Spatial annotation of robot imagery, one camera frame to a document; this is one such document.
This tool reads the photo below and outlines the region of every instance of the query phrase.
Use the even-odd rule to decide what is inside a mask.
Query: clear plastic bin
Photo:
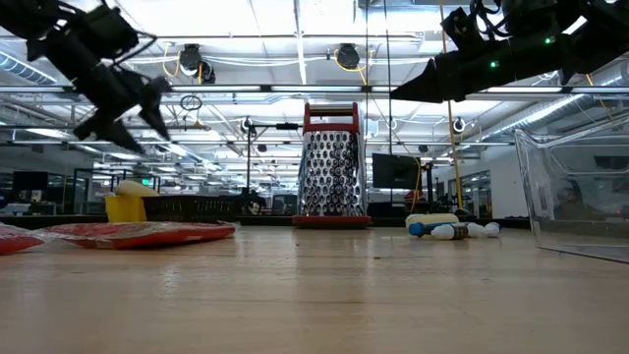
[[[515,133],[540,248],[629,263],[629,117],[538,143]]]

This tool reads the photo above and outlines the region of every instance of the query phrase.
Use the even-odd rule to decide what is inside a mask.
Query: wooden table
[[[144,251],[51,243],[0,257],[0,353],[629,350],[629,266],[404,229],[243,227]]]

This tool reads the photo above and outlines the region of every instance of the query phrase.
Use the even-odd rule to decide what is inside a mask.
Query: red plastic bag
[[[0,223],[0,255],[10,254],[41,245],[44,240],[32,231]]]
[[[52,226],[46,231],[85,248],[126,249],[223,239],[236,231],[233,224],[191,222],[82,223]]]

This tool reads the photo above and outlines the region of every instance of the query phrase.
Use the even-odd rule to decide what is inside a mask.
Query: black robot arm
[[[426,70],[391,93],[391,98],[440,103],[470,93],[559,71],[566,85],[629,51],[629,1],[494,0],[504,19],[492,24],[481,0],[469,14],[452,12],[441,24],[458,50],[439,54]],[[563,33],[580,16],[588,21]],[[477,21],[485,23],[479,29]],[[497,40],[497,36],[506,37]]]
[[[104,2],[84,12],[56,0],[0,0],[0,27],[27,40],[29,61],[45,56],[72,82],[75,92],[94,104],[94,115],[75,129],[79,139],[95,133],[99,139],[142,152],[118,119],[136,105],[142,108],[144,121],[169,139],[159,104],[170,85],[164,78],[148,78],[121,66],[156,37],[134,50],[140,44],[140,32],[122,18],[119,9]],[[106,66],[103,59],[113,64]]]

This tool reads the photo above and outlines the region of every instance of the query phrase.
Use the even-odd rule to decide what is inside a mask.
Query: monitor
[[[16,191],[43,191],[48,188],[48,172],[13,171],[13,189]]]
[[[422,176],[415,158],[374,153],[373,158],[373,187],[384,189],[422,189]]]

